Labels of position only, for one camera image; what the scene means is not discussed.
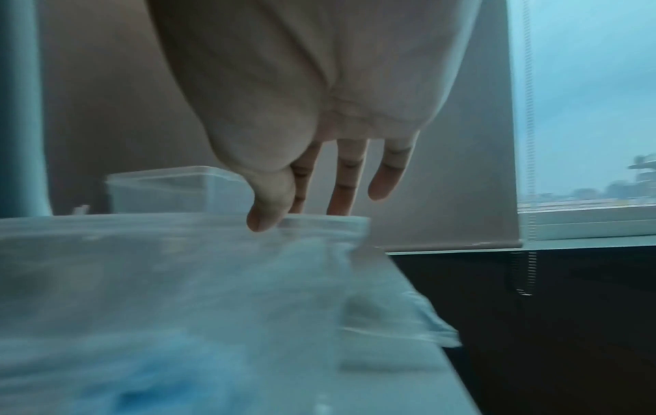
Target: white table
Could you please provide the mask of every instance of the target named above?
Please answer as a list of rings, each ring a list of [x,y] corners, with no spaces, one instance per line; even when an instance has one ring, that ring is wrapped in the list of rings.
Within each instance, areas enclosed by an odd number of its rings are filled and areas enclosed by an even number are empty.
[[[356,273],[395,273],[406,278],[387,255],[361,249],[353,256]],[[443,350],[435,346],[435,360],[443,368],[414,372],[341,372],[339,399],[333,415],[479,415],[467,389]]]

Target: human hand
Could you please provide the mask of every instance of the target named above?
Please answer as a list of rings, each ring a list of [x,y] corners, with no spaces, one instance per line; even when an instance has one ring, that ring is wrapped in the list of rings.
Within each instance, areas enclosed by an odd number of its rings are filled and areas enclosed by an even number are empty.
[[[255,192],[247,223],[300,213],[337,140],[329,215],[351,212],[369,139],[382,200],[444,104],[481,0],[149,0],[169,65],[217,158]]]

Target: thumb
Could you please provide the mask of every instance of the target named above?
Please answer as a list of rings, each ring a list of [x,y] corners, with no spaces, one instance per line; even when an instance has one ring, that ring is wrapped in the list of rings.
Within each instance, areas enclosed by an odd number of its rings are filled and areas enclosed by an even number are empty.
[[[289,212],[294,203],[296,185],[290,166],[276,172],[255,172],[235,169],[244,176],[255,193],[255,202],[246,223],[254,232],[275,226]]]

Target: sky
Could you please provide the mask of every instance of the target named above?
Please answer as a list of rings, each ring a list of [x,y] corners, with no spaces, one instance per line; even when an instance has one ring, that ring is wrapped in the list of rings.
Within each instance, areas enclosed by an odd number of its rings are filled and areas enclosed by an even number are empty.
[[[529,0],[536,192],[632,182],[656,153],[656,0]],[[526,180],[523,0],[509,0],[520,193]]]

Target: container rim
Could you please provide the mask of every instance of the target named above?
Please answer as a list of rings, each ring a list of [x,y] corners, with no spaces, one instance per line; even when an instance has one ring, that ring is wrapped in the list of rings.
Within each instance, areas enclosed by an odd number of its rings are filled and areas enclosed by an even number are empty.
[[[368,235],[370,220],[360,216],[289,214],[274,228],[307,231],[361,239]],[[241,232],[265,237],[271,231],[254,233],[247,229],[245,215],[210,213],[128,213],[106,215],[70,215],[0,219],[0,239],[53,235],[103,236],[167,232]]]
[[[150,180],[179,176],[215,176],[224,180],[234,180],[241,182],[246,181],[241,175],[229,170],[218,167],[210,167],[207,165],[190,165],[186,167],[114,173],[107,176],[106,183],[118,183],[124,180]]]

